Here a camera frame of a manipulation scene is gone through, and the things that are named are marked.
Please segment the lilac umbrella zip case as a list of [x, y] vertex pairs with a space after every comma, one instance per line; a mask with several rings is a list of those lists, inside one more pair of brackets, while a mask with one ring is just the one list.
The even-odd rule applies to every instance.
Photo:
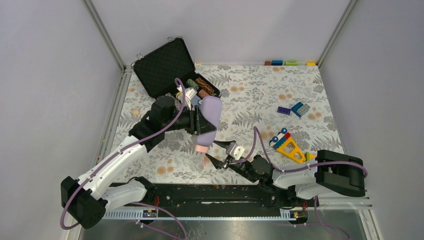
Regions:
[[219, 126], [221, 119], [222, 107], [223, 103], [218, 97], [206, 96], [202, 99], [201, 110], [203, 115], [205, 119], [216, 126], [216, 131], [202, 135], [196, 135], [195, 145], [210, 147], [213, 144], [217, 134], [217, 127]]

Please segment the pink folding umbrella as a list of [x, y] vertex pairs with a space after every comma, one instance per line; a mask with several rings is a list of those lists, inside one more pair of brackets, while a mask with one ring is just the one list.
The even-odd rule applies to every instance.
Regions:
[[209, 146], [203, 146], [203, 145], [199, 145], [196, 144], [194, 147], [194, 150], [198, 153], [202, 154], [202, 168], [205, 169], [207, 167], [207, 162], [208, 162], [208, 157], [206, 156], [206, 154], [209, 151]]

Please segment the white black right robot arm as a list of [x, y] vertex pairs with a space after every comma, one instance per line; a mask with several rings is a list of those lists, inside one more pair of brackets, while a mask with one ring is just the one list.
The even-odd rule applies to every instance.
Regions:
[[277, 169], [261, 155], [254, 156], [252, 161], [235, 160], [234, 152], [229, 152], [224, 161], [205, 156], [217, 170], [231, 169], [267, 191], [292, 188], [294, 195], [304, 200], [327, 193], [355, 198], [366, 194], [368, 171], [363, 160], [330, 150], [319, 150], [315, 158], [284, 169]]

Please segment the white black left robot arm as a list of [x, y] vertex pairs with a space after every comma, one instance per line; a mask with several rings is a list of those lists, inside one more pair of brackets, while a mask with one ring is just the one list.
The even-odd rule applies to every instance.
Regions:
[[167, 131], [185, 130], [194, 136], [194, 150], [207, 153], [216, 137], [222, 106], [221, 99], [214, 96], [204, 97], [201, 104], [192, 110], [185, 103], [176, 108], [170, 96], [158, 97], [128, 136], [105, 159], [78, 178], [68, 176], [61, 182], [62, 229], [72, 228], [64, 223], [66, 214], [84, 229], [89, 229], [106, 212], [141, 201], [147, 193], [142, 180], [119, 187], [111, 187], [111, 184], [134, 161], [163, 141]]

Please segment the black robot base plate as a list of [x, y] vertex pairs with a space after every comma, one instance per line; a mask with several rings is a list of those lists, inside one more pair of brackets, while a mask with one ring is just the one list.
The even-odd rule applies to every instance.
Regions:
[[147, 188], [140, 203], [163, 208], [177, 218], [272, 218], [282, 210], [304, 211], [314, 200], [294, 195], [294, 188], [265, 191], [258, 185], [165, 184]]

